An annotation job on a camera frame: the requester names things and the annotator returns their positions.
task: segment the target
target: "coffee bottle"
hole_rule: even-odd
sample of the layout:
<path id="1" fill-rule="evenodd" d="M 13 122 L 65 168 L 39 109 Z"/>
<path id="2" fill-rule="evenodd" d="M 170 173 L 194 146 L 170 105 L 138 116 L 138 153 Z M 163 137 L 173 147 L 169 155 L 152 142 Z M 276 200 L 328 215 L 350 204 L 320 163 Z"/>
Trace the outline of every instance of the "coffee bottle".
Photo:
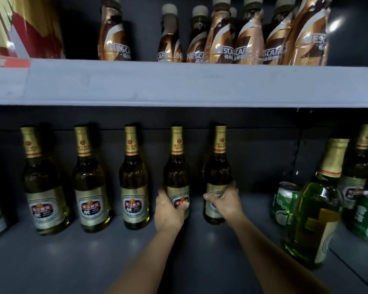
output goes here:
<path id="1" fill-rule="evenodd" d="M 183 51 L 178 38 L 177 7 L 162 6 L 162 38 L 158 48 L 158 62 L 181 63 Z"/>
<path id="2" fill-rule="evenodd" d="M 277 65 L 282 57 L 282 47 L 293 22 L 293 9 L 296 0 L 277 0 L 274 17 L 263 27 L 265 39 L 265 65 Z"/>
<path id="3" fill-rule="evenodd" d="M 187 51 L 187 63 L 203 63 L 207 40 L 208 9 L 199 5 L 192 10 L 191 43 Z"/>
<path id="4" fill-rule="evenodd" d="M 242 26 L 233 54 L 235 64 L 263 64 L 262 3 L 263 0 L 244 0 Z"/>
<path id="5" fill-rule="evenodd" d="M 237 9 L 230 7 L 230 33 L 232 45 L 236 44 L 236 23 L 237 23 Z"/>
<path id="6" fill-rule="evenodd" d="M 230 0 L 213 0 L 214 15 L 204 48 L 204 63 L 231 64 Z"/>
<path id="7" fill-rule="evenodd" d="M 102 26 L 98 57 L 103 61 L 130 61 L 131 50 L 124 32 L 120 0 L 101 0 Z"/>
<path id="8" fill-rule="evenodd" d="M 283 46 L 281 65 L 323 66 L 331 0 L 302 0 Z"/>

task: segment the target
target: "red and gold package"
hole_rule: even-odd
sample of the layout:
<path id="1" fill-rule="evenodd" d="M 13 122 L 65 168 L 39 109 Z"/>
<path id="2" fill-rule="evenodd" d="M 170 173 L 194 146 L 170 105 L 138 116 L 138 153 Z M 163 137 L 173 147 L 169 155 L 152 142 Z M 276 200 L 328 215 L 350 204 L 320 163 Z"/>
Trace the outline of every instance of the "red and gold package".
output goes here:
<path id="1" fill-rule="evenodd" d="M 0 56 L 65 58 L 59 17 L 50 0 L 0 0 Z"/>

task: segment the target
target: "upper shelf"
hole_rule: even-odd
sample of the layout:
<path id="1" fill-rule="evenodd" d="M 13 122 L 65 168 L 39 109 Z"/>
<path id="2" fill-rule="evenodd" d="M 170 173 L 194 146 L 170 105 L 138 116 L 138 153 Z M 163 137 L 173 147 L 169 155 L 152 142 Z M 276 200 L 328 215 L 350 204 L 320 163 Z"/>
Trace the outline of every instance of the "upper shelf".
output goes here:
<path id="1" fill-rule="evenodd" d="M 31 59 L 0 68 L 0 105 L 368 108 L 368 67 Z"/>

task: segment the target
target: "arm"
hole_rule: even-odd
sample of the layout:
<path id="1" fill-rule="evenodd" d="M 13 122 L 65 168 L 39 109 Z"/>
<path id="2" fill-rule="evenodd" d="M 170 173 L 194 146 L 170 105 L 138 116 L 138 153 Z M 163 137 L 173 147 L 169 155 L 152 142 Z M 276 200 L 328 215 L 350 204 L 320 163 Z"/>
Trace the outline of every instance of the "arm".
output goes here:
<path id="1" fill-rule="evenodd" d="M 106 292 L 106 294 L 155 294 L 161 282 L 167 257 L 176 236 L 184 223 L 184 212 L 189 206 L 184 202 L 174 208 L 162 189 L 158 191 L 155 208 L 157 234 L 133 265 Z M 133 287 L 142 281 L 141 287 Z"/>
<path id="2" fill-rule="evenodd" d="M 331 294 L 311 272 L 265 237 L 244 215 L 234 182 L 221 198 L 203 196 L 216 206 L 236 233 L 265 294 Z"/>

